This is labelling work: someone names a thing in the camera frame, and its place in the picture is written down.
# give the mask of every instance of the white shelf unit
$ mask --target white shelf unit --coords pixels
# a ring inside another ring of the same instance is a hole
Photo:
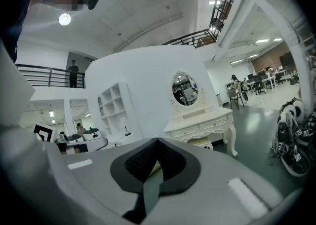
[[[131,133],[133,131],[140,133],[126,83],[114,84],[100,94],[97,100],[98,104],[101,101],[100,115],[107,136],[116,134],[124,136],[125,126]]]

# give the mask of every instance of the computer monitor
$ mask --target computer monitor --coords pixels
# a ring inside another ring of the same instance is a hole
[[[266,74],[265,70],[262,70],[262,71],[259,71],[259,72],[258,72],[258,76],[263,76],[263,75],[265,75],[265,74]]]

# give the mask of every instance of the office desk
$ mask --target office desk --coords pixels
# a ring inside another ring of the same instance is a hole
[[[252,89],[252,85],[254,84],[255,82],[250,82],[250,83],[247,83],[247,91],[249,92],[249,88],[248,88],[248,85],[250,85],[250,88]]]
[[[286,70],[283,70],[283,71],[279,71],[279,72],[275,72],[275,75],[278,74],[278,73],[284,73],[284,77],[285,77],[285,81],[287,82],[287,73],[286,73]]]
[[[274,89],[273,89],[273,84],[272,84],[272,79],[275,81],[275,86],[276,86],[276,85],[277,85],[277,84],[276,84],[276,76],[263,79],[262,82],[265,82],[265,81],[270,80],[272,91],[274,91]]]

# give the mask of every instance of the white curved wall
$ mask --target white curved wall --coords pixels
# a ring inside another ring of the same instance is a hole
[[[171,80],[177,71],[192,75],[208,99],[218,105],[211,80],[190,46],[153,46],[123,51],[91,63],[85,73],[93,125],[103,129],[97,97],[118,81],[126,82],[144,138],[164,136],[171,119]]]

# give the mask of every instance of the gray floor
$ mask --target gray floor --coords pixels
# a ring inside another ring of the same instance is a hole
[[[233,117],[237,132],[236,160],[264,177],[284,196],[304,186],[306,177],[291,176],[281,161],[273,166],[267,163],[272,154],[270,143],[275,134],[278,111],[249,106],[239,106],[237,110],[233,105]],[[214,150],[231,155],[228,149],[224,144],[214,146]]]

